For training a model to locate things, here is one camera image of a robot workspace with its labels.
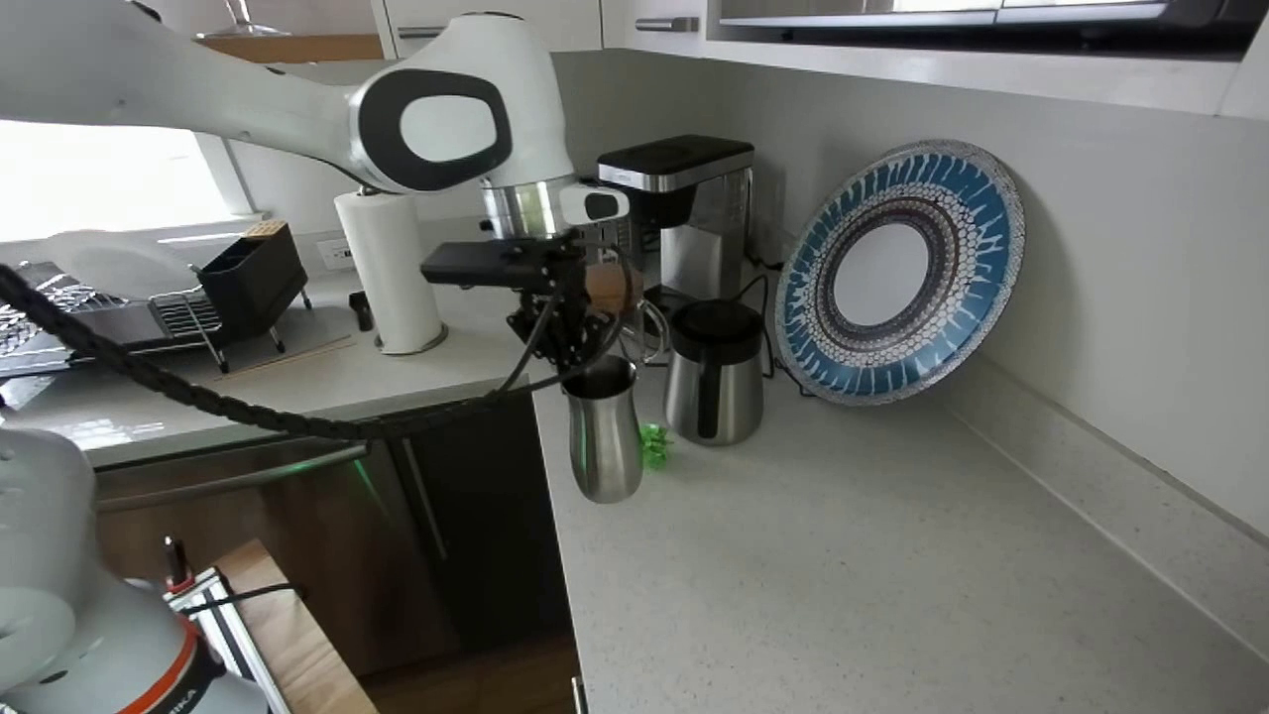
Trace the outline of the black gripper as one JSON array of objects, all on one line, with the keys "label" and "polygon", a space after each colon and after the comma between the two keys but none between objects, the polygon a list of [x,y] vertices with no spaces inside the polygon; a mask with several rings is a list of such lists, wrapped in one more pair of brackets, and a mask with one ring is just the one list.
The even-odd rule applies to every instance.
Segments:
[{"label": "black gripper", "polygon": [[555,241],[516,237],[518,307],[506,318],[530,359],[565,374],[563,393],[587,390],[594,359],[612,348],[629,310],[629,261],[618,246],[587,246],[580,236]]}]

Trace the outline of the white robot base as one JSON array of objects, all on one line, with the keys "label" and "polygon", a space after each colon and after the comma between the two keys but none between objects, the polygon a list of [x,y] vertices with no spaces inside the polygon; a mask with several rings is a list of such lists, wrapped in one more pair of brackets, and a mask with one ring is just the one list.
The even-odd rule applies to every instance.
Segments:
[{"label": "white robot base", "polygon": [[13,714],[272,714],[199,627],[99,558],[93,472],[0,433],[0,704]]}]

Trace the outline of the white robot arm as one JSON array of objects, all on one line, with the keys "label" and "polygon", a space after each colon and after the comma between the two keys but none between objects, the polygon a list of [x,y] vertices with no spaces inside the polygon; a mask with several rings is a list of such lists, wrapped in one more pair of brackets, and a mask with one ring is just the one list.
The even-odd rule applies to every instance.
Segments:
[{"label": "white robot arm", "polygon": [[0,0],[0,115],[189,127],[325,164],[390,353],[438,337],[432,290],[512,286],[516,328],[557,374],[608,348],[576,236],[626,199],[565,156],[550,50],[506,13],[468,13],[351,86],[211,50],[133,0]]}]

